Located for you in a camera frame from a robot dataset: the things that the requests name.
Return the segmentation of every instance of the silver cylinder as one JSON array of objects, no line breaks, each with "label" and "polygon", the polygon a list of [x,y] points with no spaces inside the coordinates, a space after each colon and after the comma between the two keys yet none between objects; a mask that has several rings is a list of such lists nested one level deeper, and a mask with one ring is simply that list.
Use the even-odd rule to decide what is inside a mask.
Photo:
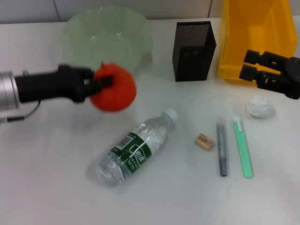
[{"label": "silver cylinder", "polygon": [[0,73],[0,111],[18,109],[19,93],[11,72]]}]

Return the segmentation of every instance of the red ball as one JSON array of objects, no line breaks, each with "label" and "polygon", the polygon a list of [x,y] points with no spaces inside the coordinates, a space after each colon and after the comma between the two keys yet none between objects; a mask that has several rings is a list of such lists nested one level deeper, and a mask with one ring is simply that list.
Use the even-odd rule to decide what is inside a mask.
[{"label": "red ball", "polygon": [[130,106],[136,97],[135,81],[128,71],[113,63],[102,63],[101,68],[94,73],[94,80],[108,76],[112,76],[112,87],[103,88],[90,100],[102,111],[121,111]]}]

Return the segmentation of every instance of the crumpled paper ball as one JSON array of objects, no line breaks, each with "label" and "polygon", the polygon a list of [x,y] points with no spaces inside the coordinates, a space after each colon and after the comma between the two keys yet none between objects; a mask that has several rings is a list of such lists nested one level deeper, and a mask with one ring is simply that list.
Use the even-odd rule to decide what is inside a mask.
[{"label": "crumpled paper ball", "polygon": [[267,117],[271,114],[272,105],[268,98],[255,95],[246,107],[248,113],[257,118]]}]

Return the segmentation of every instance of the green bottle label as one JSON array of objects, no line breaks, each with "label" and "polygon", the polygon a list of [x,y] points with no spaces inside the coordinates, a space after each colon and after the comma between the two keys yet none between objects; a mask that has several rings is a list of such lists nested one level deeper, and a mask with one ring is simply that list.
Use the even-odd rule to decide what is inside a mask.
[{"label": "green bottle label", "polygon": [[129,133],[111,152],[116,154],[133,174],[151,155],[146,142],[135,133]]}]

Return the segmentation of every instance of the yellow plastic bin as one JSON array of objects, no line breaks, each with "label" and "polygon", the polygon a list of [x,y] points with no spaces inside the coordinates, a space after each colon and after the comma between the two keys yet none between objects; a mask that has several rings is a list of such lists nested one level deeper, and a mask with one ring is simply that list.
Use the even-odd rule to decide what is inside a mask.
[{"label": "yellow plastic bin", "polygon": [[251,84],[239,79],[248,49],[291,57],[297,46],[289,0],[223,0],[219,32],[223,47],[218,76],[234,83]]}]

